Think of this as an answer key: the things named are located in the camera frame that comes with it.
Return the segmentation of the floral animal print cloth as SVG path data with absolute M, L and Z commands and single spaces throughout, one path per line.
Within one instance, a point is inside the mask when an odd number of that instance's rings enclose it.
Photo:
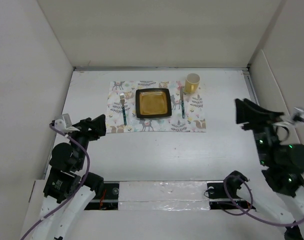
M 205 132 L 203 99 L 181 81 L 112 81 L 106 107 L 109 134 Z

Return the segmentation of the square yellow black plate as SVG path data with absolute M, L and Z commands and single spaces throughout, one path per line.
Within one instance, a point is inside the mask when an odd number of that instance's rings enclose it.
M 159 119 L 172 116 L 172 102 L 167 88 L 144 88 L 135 92 L 138 119 Z

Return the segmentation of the knife with teal handle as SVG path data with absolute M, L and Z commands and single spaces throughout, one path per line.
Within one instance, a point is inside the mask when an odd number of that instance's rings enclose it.
M 180 104 L 181 104 L 181 115 L 185 119 L 185 103 L 184 103 L 184 92 L 183 86 L 180 87 Z

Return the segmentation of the fork with teal handle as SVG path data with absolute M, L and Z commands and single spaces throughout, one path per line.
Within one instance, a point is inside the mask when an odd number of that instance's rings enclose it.
M 125 108 L 125 94 L 121 92 L 119 94 L 121 108 L 122 108 L 122 116 L 123 116 L 123 123 L 126 126 L 127 125 L 127 118 L 126 118 L 126 108 Z

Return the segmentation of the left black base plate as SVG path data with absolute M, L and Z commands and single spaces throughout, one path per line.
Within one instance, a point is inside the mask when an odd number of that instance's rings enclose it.
M 120 183 L 116 181 L 104 182 L 101 195 L 97 195 L 85 207 L 86 211 L 114 211 L 118 210 Z

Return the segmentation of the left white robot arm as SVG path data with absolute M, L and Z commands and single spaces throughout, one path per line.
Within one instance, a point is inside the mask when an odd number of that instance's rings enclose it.
M 68 141 L 53 147 L 50 172 L 43 189 L 40 224 L 33 240 L 65 240 L 79 214 L 104 191 L 103 177 L 90 172 L 89 143 L 106 134 L 106 116 L 90 117 L 73 124 L 68 114 L 49 127 Z

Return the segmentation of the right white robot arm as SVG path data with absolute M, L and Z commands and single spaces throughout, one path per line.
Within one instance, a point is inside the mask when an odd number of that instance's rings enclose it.
M 236 124 L 252 131 L 261 171 L 267 185 L 286 209 L 254 191 L 248 178 L 233 171 L 223 180 L 223 191 L 241 215 L 277 227 L 286 240 L 304 240 L 304 145 L 283 144 L 278 130 L 304 123 L 304 109 L 296 107 L 290 117 L 264 109 L 249 99 L 235 99 Z

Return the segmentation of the yellow mug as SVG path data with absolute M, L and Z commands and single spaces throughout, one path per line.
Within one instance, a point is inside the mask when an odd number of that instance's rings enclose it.
M 189 73 L 185 78 L 184 92 L 193 94 L 197 91 L 200 84 L 200 76 L 196 73 Z

